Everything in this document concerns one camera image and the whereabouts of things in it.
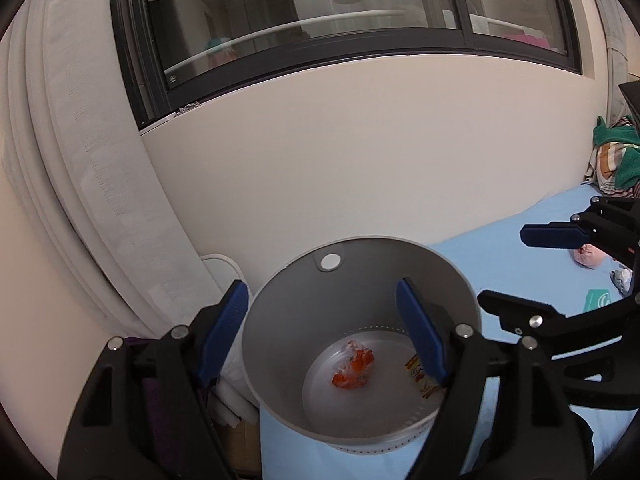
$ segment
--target pink object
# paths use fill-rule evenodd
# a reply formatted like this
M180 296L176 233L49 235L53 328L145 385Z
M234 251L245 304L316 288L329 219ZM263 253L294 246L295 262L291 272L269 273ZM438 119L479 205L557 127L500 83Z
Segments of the pink object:
M507 40L519 41L521 43L529 43L530 45L541 46L547 50L551 49L551 45L545 38L536 38L529 34L507 34L504 36Z
M580 249L574 249L574 260L590 269L601 266L606 257L607 253L591 244L583 245Z

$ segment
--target plastic wrapper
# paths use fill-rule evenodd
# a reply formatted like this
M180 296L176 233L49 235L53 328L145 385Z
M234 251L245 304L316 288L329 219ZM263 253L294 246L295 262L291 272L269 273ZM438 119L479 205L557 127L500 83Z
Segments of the plastic wrapper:
M344 358L338 362L332 384L343 390L366 386L373 364L373 352L357 341L349 341L344 348Z
M431 376L428 376L422 368L422 363L418 354L414 355L404 367L409 370L412 379L417 383L420 388L420 393L424 399L428 399L435 392L442 389L442 386L438 384L438 381Z

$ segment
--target glass pane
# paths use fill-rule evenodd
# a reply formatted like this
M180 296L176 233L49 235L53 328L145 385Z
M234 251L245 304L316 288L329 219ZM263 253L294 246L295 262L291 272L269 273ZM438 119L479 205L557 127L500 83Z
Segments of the glass pane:
M456 28L451 0L148 0L170 86L295 41L391 27Z
M556 0L466 0L476 34L566 54Z

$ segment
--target beige wall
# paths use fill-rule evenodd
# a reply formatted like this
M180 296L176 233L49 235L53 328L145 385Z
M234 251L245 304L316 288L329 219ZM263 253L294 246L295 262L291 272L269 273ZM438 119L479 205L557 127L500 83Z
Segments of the beige wall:
M572 0L585 75L425 55L306 70L213 99L143 137L200 254L253 288L339 238L432 243L580 183L606 111L604 34Z
M0 132L0 155L2 144ZM108 334L47 259L2 169L0 247L0 399L55 474L69 418Z

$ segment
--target cardboard box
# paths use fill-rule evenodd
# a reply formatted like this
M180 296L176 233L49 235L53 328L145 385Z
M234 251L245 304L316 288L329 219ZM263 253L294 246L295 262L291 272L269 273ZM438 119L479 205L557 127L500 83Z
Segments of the cardboard box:
M239 478L257 480L262 478L260 458L260 425L251 426L244 421L237 427L214 424L231 467Z

